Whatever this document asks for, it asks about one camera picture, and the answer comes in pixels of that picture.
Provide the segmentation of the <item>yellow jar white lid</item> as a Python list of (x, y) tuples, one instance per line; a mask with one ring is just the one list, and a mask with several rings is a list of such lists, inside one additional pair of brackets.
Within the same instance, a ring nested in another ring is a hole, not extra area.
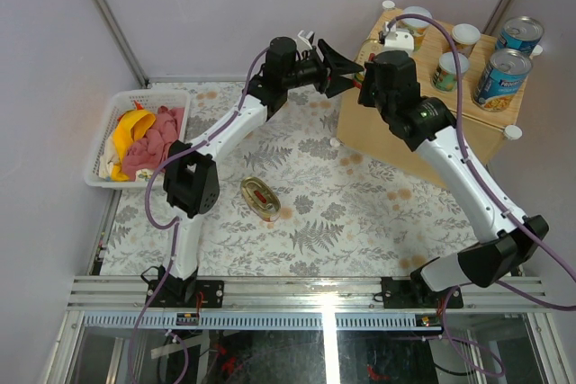
[(471, 56), (481, 35), (480, 31), (469, 23), (456, 24), (451, 31), (457, 51), (467, 58)]

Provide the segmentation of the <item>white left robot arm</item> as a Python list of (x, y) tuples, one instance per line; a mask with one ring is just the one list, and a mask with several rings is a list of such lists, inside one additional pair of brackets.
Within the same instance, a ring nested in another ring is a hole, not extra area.
[(163, 177), (166, 201), (173, 219), (162, 225), (172, 234), (158, 278), (148, 282), (145, 305), (151, 308), (196, 308), (203, 298), (197, 286), (198, 250), (205, 215), (220, 195), (218, 164), (251, 132), (263, 126), (286, 103), (289, 91), (311, 85), (334, 97), (353, 87), (353, 74), (361, 71), (354, 61), (332, 49), (324, 40), (303, 36), (307, 49), (294, 39), (277, 37), (252, 61), (238, 101), (193, 143), (175, 141), (155, 171)]

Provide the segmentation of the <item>gold oval fish tin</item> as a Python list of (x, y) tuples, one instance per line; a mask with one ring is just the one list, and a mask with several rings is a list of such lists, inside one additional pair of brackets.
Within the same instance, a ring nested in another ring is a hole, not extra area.
[(382, 49), (383, 45), (378, 39), (365, 40), (356, 55), (355, 63), (364, 67), (365, 63), (371, 61)]

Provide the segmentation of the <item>dark green small can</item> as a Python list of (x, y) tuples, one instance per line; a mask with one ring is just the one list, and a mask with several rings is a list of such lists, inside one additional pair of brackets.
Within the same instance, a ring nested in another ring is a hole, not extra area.
[(440, 56), (432, 77), (432, 85), (441, 92), (452, 92), (457, 89), (455, 57), (452, 52)]

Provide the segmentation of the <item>blue soup can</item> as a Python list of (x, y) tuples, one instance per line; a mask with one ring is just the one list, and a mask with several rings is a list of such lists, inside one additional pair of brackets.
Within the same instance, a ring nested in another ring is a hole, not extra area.
[(514, 49), (530, 56), (544, 33), (543, 24), (534, 18), (528, 16), (510, 18), (501, 27), (495, 50)]
[(482, 71), (472, 101), (488, 112), (507, 110), (532, 67), (530, 57), (518, 50), (495, 50)]

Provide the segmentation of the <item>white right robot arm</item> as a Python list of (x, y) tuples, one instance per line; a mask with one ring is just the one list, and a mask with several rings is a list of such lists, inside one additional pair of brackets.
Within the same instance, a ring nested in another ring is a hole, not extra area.
[(412, 300), (430, 307), (443, 290), (472, 283), (487, 288), (527, 261), (548, 234), (545, 219), (526, 213), (494, 182), (466, 141), (456, 118), (436, 97), (420, 93), (415, 61), (399, 50), (366, 62), (359, 104), (374, 107), (390, 132), (440, 175), (468, 218), (477, 242), (432, 260), (411, 274)]

